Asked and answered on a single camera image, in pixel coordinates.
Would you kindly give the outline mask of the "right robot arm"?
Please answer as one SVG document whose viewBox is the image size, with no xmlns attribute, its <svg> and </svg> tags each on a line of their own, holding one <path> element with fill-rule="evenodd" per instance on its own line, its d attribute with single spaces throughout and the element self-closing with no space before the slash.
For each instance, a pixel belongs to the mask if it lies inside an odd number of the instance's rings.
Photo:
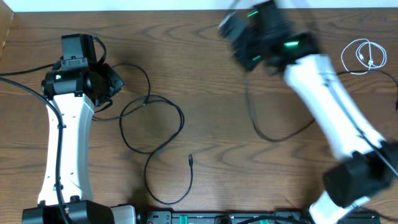
<svg viewBox="0 0 398 224">
<path fill-rule="evenodd" d="M 337 223 L 397 178 L 397 143 L 387 141 L 360 112 L 312 32 L 296 32 L 275 1 L 242 17 L 230 6 L 219 26 L 246 72 L 264 62 L 306 104 L 338 165 L 323 175 L 324 190 L 308 209 L 312 223 Z"/>
</svg>

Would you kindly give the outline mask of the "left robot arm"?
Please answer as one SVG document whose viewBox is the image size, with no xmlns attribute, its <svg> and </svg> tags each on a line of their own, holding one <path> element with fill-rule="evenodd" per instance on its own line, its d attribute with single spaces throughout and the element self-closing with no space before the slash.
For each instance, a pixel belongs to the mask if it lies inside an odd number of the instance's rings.
<svg viewBox="0 0 398 224">
<path fill-rule="evenodd" d="M 38 205 L 22 212 L 23 223 L 114 223 L 110 207 L 95 203 L 88 155 L 95 108 L 105 110 L 124 85 L 119 75 L 96 58 L 97 37 L 62 36 L 63 56 L 42 80 L 50 103 L 47 166 Z"/>
</svg>

